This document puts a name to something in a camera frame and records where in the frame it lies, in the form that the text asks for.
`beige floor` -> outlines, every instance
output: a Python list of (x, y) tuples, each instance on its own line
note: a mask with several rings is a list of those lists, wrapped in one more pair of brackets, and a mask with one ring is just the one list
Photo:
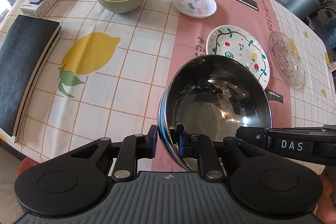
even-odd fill
[(12, 224), (23, 212), (14, 195), (14, 182), (20, 161), (0, 148), (0, 223)]

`pink stripe on tablecloth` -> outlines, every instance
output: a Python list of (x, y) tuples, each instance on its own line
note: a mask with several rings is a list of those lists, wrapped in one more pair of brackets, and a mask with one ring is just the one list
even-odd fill
[[(214, 15), (204, 18), (192, 18), (180, 14), (177, 33), (170, 61), (167, 85), (169, 85), (178, 69), (200, 54), (199, 45), (205, 49), (209, 33), (220, 25), (235, 25), (248, 31), (263, 47), (270, 65), (270, 82), (268, 89), (283, 95), (283, 103), (270, 101), (273, 127), (291, 126), (291, 95), (290, 86), (283, 82), (275, 70), (268, 50), (268, 37), (273, 31), (280, 31), (276, 14), (270, 0), (255, 0), (259, 11), (254, 10), (236, 0), (215, 0), (217, 11)], [(152, 170), (181, 171), (181, 168), (169, 157), (161, 142), (158, 142), (156, 157), (152, 162)]]

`power outlet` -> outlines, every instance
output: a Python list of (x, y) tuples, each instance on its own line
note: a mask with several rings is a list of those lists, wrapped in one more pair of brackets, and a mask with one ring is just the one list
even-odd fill
[(329, 10), (325, 10), (325, 14), (328, 16), (328, 18), (332, 17), (332, 14), (331, 14), (331, 12)]

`checkered tablecloth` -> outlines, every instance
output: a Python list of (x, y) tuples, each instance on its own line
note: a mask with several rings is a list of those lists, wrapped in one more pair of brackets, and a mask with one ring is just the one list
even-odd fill
[[(0, 42), (21, 14), (23, 1), (17, 0), (2, 22)], [(292, 126), (333, 124), (335, 88), (323, 42), (284, 7), (271, 3), (281, 31), (296, 42), (306, 72), (303, 85), (291, 89)], [(44, 162), (100, 137), (121, 141), (130, 134), (146, 133), (157, 123), (179, 20), (170, 0), (147, 0), (143, 7), (126, 14), (109, 12), (96, 0), (58, 0), (44, 18), (61, 23), (61, 39), (34, 88), (17, 142), (0, 132), (7, 143)], [(58, 68), (74, 42), (91, 32), (121, 40), (104, 67), (77, 75), (85, 85), (64, 87), (74, 96), (68, 98), (57, 88)], [(316, 171), (322, 168), (302, 164)], [(139, 169), (150, 167), (150, 160), (139, 163)]]

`black notebook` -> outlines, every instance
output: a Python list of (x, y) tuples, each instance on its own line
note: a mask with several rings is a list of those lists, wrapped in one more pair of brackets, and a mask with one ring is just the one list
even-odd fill
[(15, 136), (39, 70), (58, 39), (59, 22), (19, 15), (0, 45), (0, 128)]

